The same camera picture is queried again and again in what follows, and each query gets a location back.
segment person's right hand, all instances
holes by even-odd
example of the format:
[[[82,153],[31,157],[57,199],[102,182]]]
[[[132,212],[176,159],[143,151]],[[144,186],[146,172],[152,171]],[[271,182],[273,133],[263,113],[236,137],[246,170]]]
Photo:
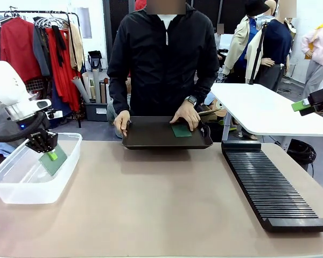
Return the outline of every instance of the person's right hand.
[[[127,123],[130,120],[130,113],[128,110],[123,110],[115,118],[114,125],[116,129],[126,137],[127,136]]]
[[[261,65],[272,67],[273,65],[275,65],[275,62],[270,58],[262,58]]]
[[[313,51],[309,50],[309,51],[306,52],[305,55],[308,56],[309,58],[311,58],[312,55],[313,55]]]

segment pink jacket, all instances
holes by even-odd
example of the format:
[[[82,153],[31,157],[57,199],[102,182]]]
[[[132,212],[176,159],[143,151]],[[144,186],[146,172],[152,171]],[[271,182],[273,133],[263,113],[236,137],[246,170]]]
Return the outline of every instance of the pink jacket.
[[[310,50],[308,45],[311,42],[314,46],[312,60],[323,66],[323,28],[314,30],[303,37],[301,50],[304,54]]]

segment red garment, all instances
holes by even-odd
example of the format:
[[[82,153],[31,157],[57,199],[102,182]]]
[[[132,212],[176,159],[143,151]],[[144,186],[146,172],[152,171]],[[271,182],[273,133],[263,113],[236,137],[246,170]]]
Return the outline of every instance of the red garment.
[[[15,18],[4,23],[0,32],[0,59],[10,63],[24,82],[42,76],[33,53],[33,26]]]
[[[59,65],[56,47],[56,38],[53,30],[47,28],[50,58],[52,63],[53,77],[55,80],[56,90],[62,101],[69,104],[72,111],[79,111],[80,109],[80,95],[76,86],[73,84],[72,79],[75,76],[80,76],[78,71],[71,68],[71,59],[69,57],[69,42],[68,31],[60,30],[62,38],[66,45],[66,50],[60,50],[64,60],[62,67]]]
[[[135,11],[145,8],[146,0],[136,0],[135,2]]]

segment table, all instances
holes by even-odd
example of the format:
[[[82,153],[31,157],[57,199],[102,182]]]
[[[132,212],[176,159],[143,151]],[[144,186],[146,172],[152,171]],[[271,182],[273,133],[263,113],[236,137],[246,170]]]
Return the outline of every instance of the table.
[[[232,116],[254,135],[284,136],[284,150],[294,136],[323,137],[323,117],[315,113],[302,117],[292,110],[293,101],[260,84],[214,83],[212,93],[228,111],[223,140]]]
[[[323,217],[323,188],[280,147],[262,150]],[[84,141],[56,203],[0,200],[0,257],[305,255],[323,255],[323,233],[262,229],[220,144],[151,152]]]

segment man in black jacket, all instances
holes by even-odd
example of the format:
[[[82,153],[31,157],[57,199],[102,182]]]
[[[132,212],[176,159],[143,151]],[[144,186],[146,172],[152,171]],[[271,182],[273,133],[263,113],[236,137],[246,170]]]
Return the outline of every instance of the man in black jacket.
[[[118,114],[114,124],[125,135],[130,115],[174,116],[171,123],[183,117],[191,131],[198,125],[200,117],[194,107],[210,92],[219,61],[212,22],[182,1],[184,15],[148,14],[150,0],[145,9],[121,21],[108,75]],[[130,108],[125,85],[129,71]]]

